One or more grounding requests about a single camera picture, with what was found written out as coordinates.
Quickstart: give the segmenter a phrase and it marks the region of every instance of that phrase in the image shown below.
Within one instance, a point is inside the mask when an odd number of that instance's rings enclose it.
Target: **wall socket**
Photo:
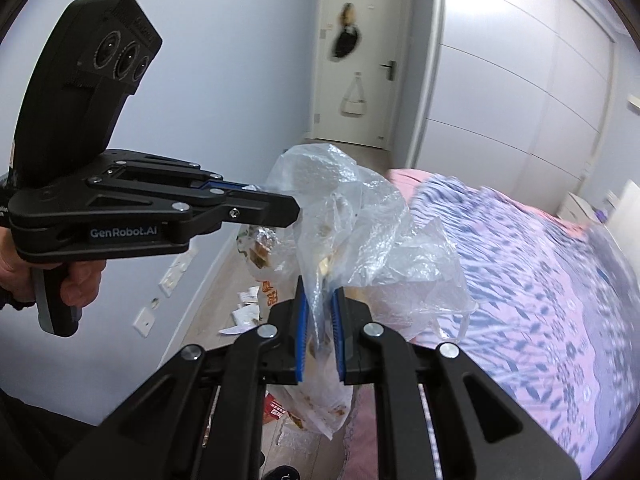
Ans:
[[[169,298],[171,296],[174,288],[178,285],[178,282],[180,281],[182,275],[191,265],[191,262],[193,261],[196,254],[198,254],[198,248],[196,247],[195,242],[192,240],[189,246],[189,250],[176,256],[174,262],[171,264],[171,267],[169,267],[159,283],[160,290],[162,290],[166,297]]]
[[[142,310],[140,310],[136,320],[133,322],[133,328],[140,332],[142,337],[146,337],[149,335],[151,327],[155,322],[156,316],[153,315],[149,308],[144,306]]]

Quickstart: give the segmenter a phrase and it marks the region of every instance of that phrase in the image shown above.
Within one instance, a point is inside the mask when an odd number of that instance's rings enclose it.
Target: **light blue wall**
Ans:
[[[40,51],[72,0],[29,0],[0,45],[0,159]],[[129,98],[111,147],[198,161],[237,182],[261,182],[309,117],[316,0],[138,0],[164,43]],[[100,421],[152,373],[231,229],[200,253],[147,339],[140,308],[161,297],[172,256],[109,263],[100,296],[70,339],[42,332],[36,311],[0,312],[0,385],[26,402]]]
[[[620,195],[629,179],[640,184],[640,113],[628,102],[640,96],[640,52],[628,36],[619,34],[618,70],[612,89],[613,108],[600,156],[580,195],[603,207],[607,191]]]
[[[433,0],[414,0],[414,16],[411,26],[412,38],[404,85],[400,95],[400,112],[391,154],[394,168],[406,167],[406,158],[414,134],[415,117],[418,112],[420,93],[424,82],[432,12]]]

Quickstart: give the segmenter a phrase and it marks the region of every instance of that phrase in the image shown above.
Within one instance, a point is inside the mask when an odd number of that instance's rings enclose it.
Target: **camera lens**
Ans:
[[[149,64],[149,56],[145,56],[140,60],[138,66],[133,71],[133,81],[137,81],[146,72],[146,66]]]
[[[114,74],[117,79],[122,79],[133,65],[133,62],[138,56],[138,44],[135,41],[129,43],[120,54]]]
[[[110,32],[106,38],[102,40],[95,51],[94,65],[96,68],[103,68],[110,62],[113,54],[116,53],[120,44],[120,33],[117,30]]]

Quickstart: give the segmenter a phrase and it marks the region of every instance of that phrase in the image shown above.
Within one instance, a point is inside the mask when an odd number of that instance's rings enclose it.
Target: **black shoe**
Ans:
[[[300,473],[290,465],[281,465],[268,472],[262,480],[300,480]]]

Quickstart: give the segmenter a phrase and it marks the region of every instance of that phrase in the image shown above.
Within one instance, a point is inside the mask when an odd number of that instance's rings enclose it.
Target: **bed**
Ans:
[[[479,303],[460,346],[576,461],[583,478],[633,478],[640,189],[627,186],[607,229],[560,221],[452,177],[392,170],[388,178],[418,224],[439,216],[457,246]],[[441,334],[425,332],[414,342],[433,347],[438,336],[453,338],[460,322],[442,319]],[[343,480],[378,477],[375,443],[373,390],[362,388],[346,429]]]

